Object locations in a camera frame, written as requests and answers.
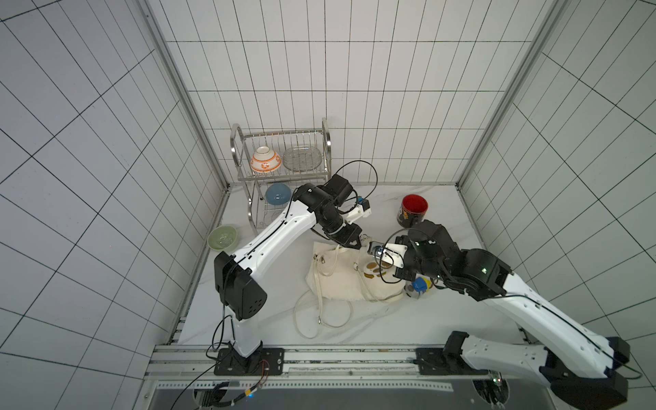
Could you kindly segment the cream canvas shoulder bag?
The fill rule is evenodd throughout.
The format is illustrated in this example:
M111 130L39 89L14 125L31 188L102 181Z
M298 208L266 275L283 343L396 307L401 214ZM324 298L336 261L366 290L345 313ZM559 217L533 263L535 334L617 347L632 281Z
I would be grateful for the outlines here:
M391 279L391 268L383 277L363 275L362 267L374 261L364 249L348 249L339 245L315 242L306 283L309 289L295 304L292 323L305 340L316 340L322 331L340 333L356 323L386 316L393 312L391 304L405 297L404 285ZM310 315L316 331L305 333L299 325L298 312L314 305Z

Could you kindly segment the yellow blue plush keychain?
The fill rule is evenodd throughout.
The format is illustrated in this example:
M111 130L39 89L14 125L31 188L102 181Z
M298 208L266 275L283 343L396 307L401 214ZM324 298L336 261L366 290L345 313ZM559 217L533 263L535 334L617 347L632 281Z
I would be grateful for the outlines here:
M429 278L418 276L414 281L406 283L404 291L407 297L420 299L434 287Z

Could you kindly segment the brown white plush keychain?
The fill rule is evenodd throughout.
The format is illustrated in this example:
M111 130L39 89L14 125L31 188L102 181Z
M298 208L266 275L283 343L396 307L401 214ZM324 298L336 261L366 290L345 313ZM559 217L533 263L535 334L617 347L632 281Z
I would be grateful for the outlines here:
M392 267L393 265L384 261L381 264L376 261L368 261L362 267L362 272L366 278L373 279L375 277L383 277Z

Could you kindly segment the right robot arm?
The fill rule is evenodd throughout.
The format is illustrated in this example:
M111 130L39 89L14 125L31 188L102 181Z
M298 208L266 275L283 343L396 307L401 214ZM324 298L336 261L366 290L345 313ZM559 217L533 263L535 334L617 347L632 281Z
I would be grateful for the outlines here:
M396 278L440 280L509 317L538 341L498 343L453 331L430 367L454 375L514 375L547 386L577 409L612 409L627 402L629 381L618 371L630 361L627 341L578 324L489 251L460 249L443 225L424 220L369 252L377 262L394 266Z

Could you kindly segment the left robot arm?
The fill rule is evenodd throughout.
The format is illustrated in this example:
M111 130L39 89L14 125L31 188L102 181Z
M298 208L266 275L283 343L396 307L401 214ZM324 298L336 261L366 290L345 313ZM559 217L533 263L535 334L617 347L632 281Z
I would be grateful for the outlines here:
M281 214L255 239L231 255L222 251L215 257L215 290L236 321L232 347L238 356L249 359L261 348L256 315L268 294L258 281L278 257L315 226L340 247L360 249L362 229L355 222L370 214L369 201L357 196L347 179L335 175L320 186L307 183L297 188Z

